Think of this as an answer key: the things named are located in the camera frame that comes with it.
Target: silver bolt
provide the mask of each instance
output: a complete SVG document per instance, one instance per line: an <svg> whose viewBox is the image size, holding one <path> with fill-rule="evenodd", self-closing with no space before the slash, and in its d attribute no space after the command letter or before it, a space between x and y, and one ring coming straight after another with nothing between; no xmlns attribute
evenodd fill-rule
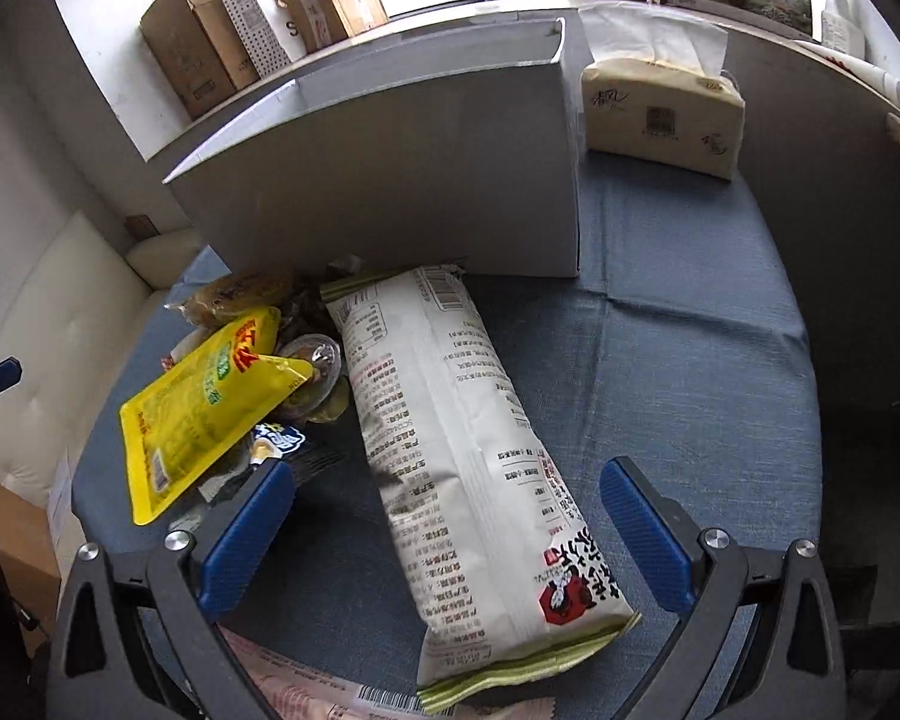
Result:
<svg viewBox="0 0 900 720"><path fill-rule="evenodd" d="M190 534L186 531L170 531L163 539L163 545L170 551L179 552L190 543Z"/></svg>
<svg viewBox="0 0 900 720"><path fill-rule="evenodd" d="M797 555L801 557L813 557L817 553L817 546L809 538L797 539Z"/></svg>
<svg viewBox="0 0 900 720"><path fill-rule="evenodd" d="M713 549L725 549L727 544L730 544L730 536L727 536L727 531L722 531L720 528L710 528L703 534L703 540L706 541L708 547Z"/></svg>
<svg viewBox="0 0 900 720"><path fill-rule="evenodd" d="M93 558L97 555L100 555L100 548L96 546L93 541L87 541L84 546L80 547L79 550L77 550L77 557L79 558L79 560L86 560L87 562L90 562L90 560L93 560Z"/></svg>

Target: tissue pack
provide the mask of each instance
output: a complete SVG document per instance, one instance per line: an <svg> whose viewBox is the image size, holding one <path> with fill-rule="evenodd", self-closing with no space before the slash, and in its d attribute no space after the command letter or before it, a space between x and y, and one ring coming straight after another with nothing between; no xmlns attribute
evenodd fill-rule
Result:
<svg viewBox="0 0 900 720"><path fill-rule="evenodd" d="M586 143L730 178L744 135L744 100L723 77L616 57L583 70Z"/></svg>

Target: blue gripper pad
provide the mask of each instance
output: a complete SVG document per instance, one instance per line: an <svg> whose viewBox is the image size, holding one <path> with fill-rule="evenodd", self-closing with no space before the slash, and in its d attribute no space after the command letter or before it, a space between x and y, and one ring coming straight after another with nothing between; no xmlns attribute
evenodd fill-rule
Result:
<svg viewBox="0 0 900 720"><path fill-rule="evenodd" d="M290 466L274 463L204 557L197 604L207 620L216 622L240 603L250 578L290 512L295 493Z"/></svg>
<svg viewBox="0 0 900 720"><path fill-rule="evenodd" d="M600 475L600 498L656 603L667 611L688 613L697 600L690 559L615 460L609 461Z"/></svg>

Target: blue tablecloth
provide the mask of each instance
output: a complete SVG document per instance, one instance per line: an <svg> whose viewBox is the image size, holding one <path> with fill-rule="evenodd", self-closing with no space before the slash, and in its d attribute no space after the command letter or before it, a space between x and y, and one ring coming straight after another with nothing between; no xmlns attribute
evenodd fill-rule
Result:
<svg viewBox="0 0 900 720"><path fill-rule="evenodd" d="M785 548L816 536L821 441L802 319L754 197L648 162L588 155L576 281L468 276L535 431L559 465L643 623L572 672L472 699L557 696L557 718L610 717L676 622L655 606L599 502L597 478L633 457L703 526ZM207 250L185 282L219 275ZM114 386L74 479L74 511L111 551L159 543L171 511L130 520L122 402L189 330L160 312ZM306 485L245 600L226 620L251 640L368 685L413 692L424 627L391 546L353 413L328 440L349 460ZM695 707L706 716L743 641L745 613Z"/></svg>

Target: yellow pouch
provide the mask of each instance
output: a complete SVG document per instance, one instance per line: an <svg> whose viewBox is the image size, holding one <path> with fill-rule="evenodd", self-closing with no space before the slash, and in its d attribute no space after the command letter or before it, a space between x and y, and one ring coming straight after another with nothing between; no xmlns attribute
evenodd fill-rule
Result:
<svg viewBox="0 0 900 720"><path fill-rule="evenodd" d="M153 522L226 450L313 375L271 357L280 312L256 308L207 338L120 408L133 521Z"/></svg>

